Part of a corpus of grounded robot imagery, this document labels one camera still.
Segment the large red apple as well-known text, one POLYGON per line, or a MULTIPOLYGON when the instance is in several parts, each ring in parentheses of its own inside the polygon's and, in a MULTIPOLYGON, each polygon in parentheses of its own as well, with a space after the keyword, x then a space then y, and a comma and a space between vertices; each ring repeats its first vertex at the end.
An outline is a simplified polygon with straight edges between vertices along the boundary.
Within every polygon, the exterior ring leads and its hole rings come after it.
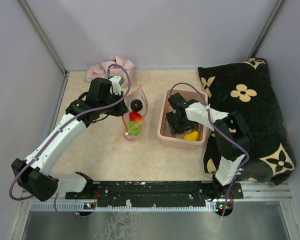
POLYGON ((143 116, 139 114, 138 112, 131 111, 129 112, 129 120, 134 122, 139 122, 143 119, 143 116))

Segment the dark plum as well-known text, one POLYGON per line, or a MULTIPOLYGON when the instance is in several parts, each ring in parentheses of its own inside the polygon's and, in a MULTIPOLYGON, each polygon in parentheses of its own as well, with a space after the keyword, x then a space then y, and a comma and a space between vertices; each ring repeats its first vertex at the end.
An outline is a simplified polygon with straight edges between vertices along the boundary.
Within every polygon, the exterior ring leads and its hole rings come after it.
POLYGON ((134 99, 130 103, 130 108, 133 112, 140 112, 143 107, 143 102, 140 99, 134 99))

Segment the clear zip top bag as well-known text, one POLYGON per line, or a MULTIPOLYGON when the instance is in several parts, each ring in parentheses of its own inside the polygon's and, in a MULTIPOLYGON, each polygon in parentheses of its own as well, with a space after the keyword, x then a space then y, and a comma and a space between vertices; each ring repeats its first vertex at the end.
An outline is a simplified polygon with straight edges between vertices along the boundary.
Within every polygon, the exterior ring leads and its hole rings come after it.
POLYGON ((125 129, 124 137, 127 140, 134 140, 145 126, 145 116, 149 107, 142 85, 130 93, 124 99, 124 103, 128 107, 128 112, 121 117, 125 129))

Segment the pink plastic bin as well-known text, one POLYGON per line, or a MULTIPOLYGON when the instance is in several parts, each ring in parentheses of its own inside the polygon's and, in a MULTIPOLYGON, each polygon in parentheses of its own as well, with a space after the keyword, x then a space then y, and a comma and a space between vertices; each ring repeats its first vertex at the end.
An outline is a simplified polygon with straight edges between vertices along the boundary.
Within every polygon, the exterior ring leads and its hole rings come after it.
MULTIPOLYGON (((171 89, 167 89, 163 96, 163 102, 160 111, 160 117, 159 117, 159 122, 157 127, 157 136, 160 139, 160 142, 162 143, 162 145, 166 147, 173 147, 173 148, 185 149, 185 150, 195 150, 198 147, 202 147, 206 141, 207 127, 201 124, 196 123, 195 130, 197 130, 197 132, 199 133, 197 141, 183 139, 185 133, 174 134, 171 132, 166 118, 166 113, 172 111, 172 107, 168 102, 168 98, 170 96, 170 90, 171 89)), ((175 93, 180 93, 182 97, 187 101, 191 99, 195 99, 202 104, 204 103, 201 96, 199 96, 199 94, 195 92, 193 89, 186 89, 185 87, 177 86, 172 91, 172 94, 175 93)))

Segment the yellow pear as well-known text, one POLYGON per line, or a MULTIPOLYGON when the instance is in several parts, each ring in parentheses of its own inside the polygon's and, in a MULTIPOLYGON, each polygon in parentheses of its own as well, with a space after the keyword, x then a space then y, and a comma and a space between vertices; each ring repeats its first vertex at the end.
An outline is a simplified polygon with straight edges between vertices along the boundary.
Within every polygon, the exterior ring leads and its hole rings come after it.
POLYGON ((187 141, 197 141, 199 139, 199 132, 194 130, 192 132, 189 132, 189 133, 186 133, 184 136, 183 136, 183 139, 184 140, 187 140, 187 141))

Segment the green apple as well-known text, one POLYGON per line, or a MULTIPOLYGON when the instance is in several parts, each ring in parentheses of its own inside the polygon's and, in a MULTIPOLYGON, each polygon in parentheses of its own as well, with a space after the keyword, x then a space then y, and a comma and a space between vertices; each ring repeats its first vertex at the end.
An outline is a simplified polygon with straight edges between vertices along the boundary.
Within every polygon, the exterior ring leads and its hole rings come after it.
POLYGON ((128 135, 132 137, 137 137, 142 130, 142 124, 139 121, 131 120, 128 125, 128 135))

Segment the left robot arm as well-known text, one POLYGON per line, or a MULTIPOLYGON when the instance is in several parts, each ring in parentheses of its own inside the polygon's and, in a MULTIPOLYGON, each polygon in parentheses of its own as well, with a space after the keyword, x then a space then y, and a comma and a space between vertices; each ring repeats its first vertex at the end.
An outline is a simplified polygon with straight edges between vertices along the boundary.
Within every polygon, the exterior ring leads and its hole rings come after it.
POLYGON ((87 199, 93 195, 91 179, 83 173, 52 175, 52 170, 60 156, 100 115, 121 117, 128 112, 124 102, 127 96, 121 86, 124 77, 95 78, 89 90, 74 100, 66 109, 60 122, 43 143, 24 160, 16 158, 12 165, 18 184, 41 202, 55 194, 77 193, 87 199))

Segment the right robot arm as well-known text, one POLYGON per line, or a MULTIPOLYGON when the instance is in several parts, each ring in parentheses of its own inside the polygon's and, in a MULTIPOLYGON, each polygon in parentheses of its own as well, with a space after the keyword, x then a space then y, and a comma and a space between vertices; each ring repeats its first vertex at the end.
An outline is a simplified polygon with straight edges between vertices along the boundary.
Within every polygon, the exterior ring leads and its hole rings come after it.
POLYGON ((178 92, 170 95, 168 103, 172 111, 166 114, 166 119, 173 134, 184 133, 196 124, 214 132, 220 161, 214 174, 218 182, 213 185, 213 192, 217 197, 225 198, 231 192, 230 183, 239 173, 240 164, 250 158, 248 151, 253 145, 243 116, 237 111, 215 110, 195 99, 185 100, 178 92))

